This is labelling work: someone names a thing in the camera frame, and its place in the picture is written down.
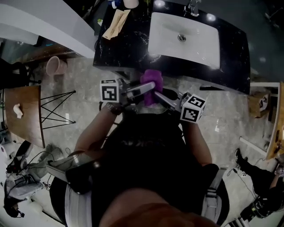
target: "black pants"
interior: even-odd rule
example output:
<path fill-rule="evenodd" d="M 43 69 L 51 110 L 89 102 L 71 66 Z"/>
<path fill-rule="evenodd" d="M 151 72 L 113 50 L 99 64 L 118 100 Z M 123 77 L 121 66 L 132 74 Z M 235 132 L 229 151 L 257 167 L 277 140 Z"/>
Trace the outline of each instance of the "black pants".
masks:
<path fill-rule="evenodd" d="M 252 178 L 255 193 L 259 196 L 265 196 L 275 176 L 274 173 L 251 165 L 244 159 L 240 160 L 238 164 L 240 165 L 241 170 Z"/>

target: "purple object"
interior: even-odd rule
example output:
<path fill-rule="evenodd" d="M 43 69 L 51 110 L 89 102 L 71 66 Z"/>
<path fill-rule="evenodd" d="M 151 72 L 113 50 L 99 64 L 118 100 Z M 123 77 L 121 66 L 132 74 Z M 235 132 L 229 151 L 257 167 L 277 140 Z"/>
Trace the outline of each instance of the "purple object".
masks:
<path fill-rule="evenodd" d="M 150 106 L 154 103 L 157 103 L 154 98 L 153 91 L 156 90 L 158 92 L 163 91 L 163 77 L 162 72 L 158 70 L 147 69 L 145 74 L 140 78 L 140 83 L 147 83 L 147 82 L 155 82 L 155 88 L 147 93 L 144 94 L 144 104 L 145 106 Z"/>

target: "cardboard box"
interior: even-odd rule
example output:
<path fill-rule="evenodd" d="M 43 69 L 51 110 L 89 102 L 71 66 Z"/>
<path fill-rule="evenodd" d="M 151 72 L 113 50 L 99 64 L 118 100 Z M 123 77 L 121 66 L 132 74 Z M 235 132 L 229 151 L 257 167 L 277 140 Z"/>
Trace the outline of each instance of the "cardboard box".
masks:
<path fill-rule="evenodd" d="M 254 118 L 260 118 L 268 114 L 270 110 L 270 94 L 268 92 L 257 92 L 249 95 L 248 110 Z"/>

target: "sink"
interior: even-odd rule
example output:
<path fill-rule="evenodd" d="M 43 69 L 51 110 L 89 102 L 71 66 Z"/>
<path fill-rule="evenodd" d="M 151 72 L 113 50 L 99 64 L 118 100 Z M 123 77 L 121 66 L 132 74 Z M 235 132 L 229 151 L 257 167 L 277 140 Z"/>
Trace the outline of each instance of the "sink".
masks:
<path fill-rule="evenodd" d="M 218 30 L 180 16 L 152 13 L 148 51 L 220 68 Z"/>

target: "tile floor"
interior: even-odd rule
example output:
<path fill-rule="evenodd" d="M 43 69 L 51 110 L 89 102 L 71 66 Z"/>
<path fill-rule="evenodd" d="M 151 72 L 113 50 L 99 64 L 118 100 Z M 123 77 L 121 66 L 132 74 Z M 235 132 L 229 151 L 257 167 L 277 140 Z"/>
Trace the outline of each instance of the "tile floor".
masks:
<path fill-rule="evenodd" d="M 42 63 L 36 69 L 36 77 L 42 79 L 41 96 L 42 98 L 76 90 L 68 100 L 64 102 L 55 112 L 70 120 L 76 121 L 76 124 L 65 125 L 58 128 L 45 129 L 45 143 L 53 143 L 59 146 L 64 156 L 67 156 L 69 148 L 74 149 L 77 138 L 85 127 L 93 120 L 99 112 L 99 81 L 101 79 L 117 78 L 118 76 L 109 71 L 102 71 L 92 66 L 92 59 L 76 58 L 68 59 L 68 70 L 64 75 L 50 77 L 45 73 L 46 63 Z M 265 118 L 254 119 L 249 116 L 247 97 L 241 94 L 235 94 L 225 91 L 199 91 L 197 82 L 192 82 L 185 77 L 180 78 L 164 78 L 164 84 L 178 88 L 181 92 L 189 91 L 203 98 L 207 98 L 207 106 L 203 118 L 199 123 L 201 132 L 210 148 L 213 162 L 220 167 L 228 168 L 224 175 L 224 181 L 228 190 L 230 199 L 230 212 L 227 220 L 232 221 L 240 212 L 253 201 L 253 196 L 246 188 L 241 179 L 231 172 L 227 176 L 228 171 L 235 166 L 234 151 L 237 147 L 241 147 L 242 153 L 248 157 L 248 160 L 255 164 L 260 158 L 263 158 L 258 152 L 248 148 L 239 142 L 239 136 L 249 139 L 252 143 L 263 147 L 264 142 L 262 135 L 264 131 L 268 131 L 271 125 L 266 123 Z M 60 100 L 56 100 L 47 104 L 49 109 L 56 107 Z M 139 105 L 140 112 L 161 112 L 159 105 L 151 108 Z M 47 111 L 42 109 L 42 116 L 46 116 Z M 58 119 L 57 116 L 51 115 L 51 118 Z M 43 123 L 43 127 L 56 125 L 57 122 Z M 19 145 L 12 144 L 16 150 Z M 34 146 L 30 158 L 34 157 L 43 149 Z M 271 170 L 274 161 L 258 161 L 257 166 Z M 252 182 L 250 177 L 243 180 L 252 190 Z M 53 216 L 54 213 L 49 193 L 41 190 L 33 195 L 33 198 L 42 204 L 45 211 Z"/>

